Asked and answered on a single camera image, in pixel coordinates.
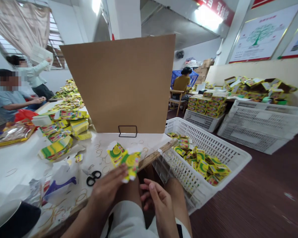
person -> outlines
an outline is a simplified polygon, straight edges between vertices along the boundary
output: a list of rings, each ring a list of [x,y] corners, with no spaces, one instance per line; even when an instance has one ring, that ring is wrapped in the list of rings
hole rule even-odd
[[[87,205],[62,238],[192,237],[184,192],[178,180],[170,178],[165,188],[149,179],[139,184],[138,177],[123,184],[127,174],[127,166],[122,164],[98,179]],[[142,202],[144,211],[155,210],[148,229],[145,227]]]
[[[40,73],[50,64],[52,61],[50,58],[47,58],[42,63],[38,64],[35,67],[29,67],[26,60],[22,57],[12,55],[7,56],[6,60],[16,67],[17,71],[26,73],[26,80],[31,86],[32,90],[39,96],[45,97],[49,100],[54,96],[53,92],[48,89],[45,85],[47,82],[40,76]]]
[[[187,89],[186,87],[190,84],[190,76],[189,74],[192,73],[192,69],[190,67],[185,67],[181,71],[181,76],[177,77],[173,83],[173,90],[179,90],[179,91],[184,91],[182,93],[182,98],[181,100],[188,101],[189,100],[189,95],[187,95]],[[179,99],[180,95],[173,94],[172,97],[173,99]]]
[[[21,79],[17,73],[8,69],[0,69],[0,116],[7,121],[14,121],[18,109],[35,111],[46,102],[45,97],[34,98],[18,91]]]

red plastic bag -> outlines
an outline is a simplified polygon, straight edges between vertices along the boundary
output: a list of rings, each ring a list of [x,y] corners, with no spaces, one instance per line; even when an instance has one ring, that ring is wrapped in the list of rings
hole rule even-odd
[[[24,119],[29,119],[30,121],[33,119],[34,116],[38,116],[36,112],[26,110],[26,109],[20,109],[18,110],[18,113],[15,116],[14,122],[22,121]]]

window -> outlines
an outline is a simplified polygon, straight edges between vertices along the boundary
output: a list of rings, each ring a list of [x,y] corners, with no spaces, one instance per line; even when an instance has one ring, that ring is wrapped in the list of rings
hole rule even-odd
[[[64,45],[64,41],[62,40],[62,37],[59,33],[59,30],[57,28],[56,22],[52,16],[52,13],[50,13],[50,36],[48,45],[52,47],[53,49],[53,55],[54,55],[54,61],[57,61],[59,65],[62,65],[61,62],[64,61],[64,57],[62,54],[60,54],[60,45]],[[10,56],[10,55],[18,55],[26,57],[24,54],[22,54],[20,51],[18,51],[15,47],[13,47],[8,41],[6,41],[2,35],[0,35],[0,51],[4,56]],[[62,69],[59,67],[52,66],[51,69]]]

cardboard sheet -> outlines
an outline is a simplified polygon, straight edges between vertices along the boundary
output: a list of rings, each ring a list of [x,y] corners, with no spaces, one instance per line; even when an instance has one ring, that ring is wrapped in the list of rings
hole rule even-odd
[[[174,46],[175,35],[61,46],[97,132],[164,133]]]

white pants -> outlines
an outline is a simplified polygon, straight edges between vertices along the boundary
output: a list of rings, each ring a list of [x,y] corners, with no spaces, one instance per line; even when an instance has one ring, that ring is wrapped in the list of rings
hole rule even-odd
[[[175,219],[177,223],[179,236],[190,238],[186,227]],[[146,230],[145,218],[142,209],[134,202],[121,201],[110,212],[109,218],[100,236],[101,238],[110,237],[159,237],[156,216],[153,218],[151,225]]]

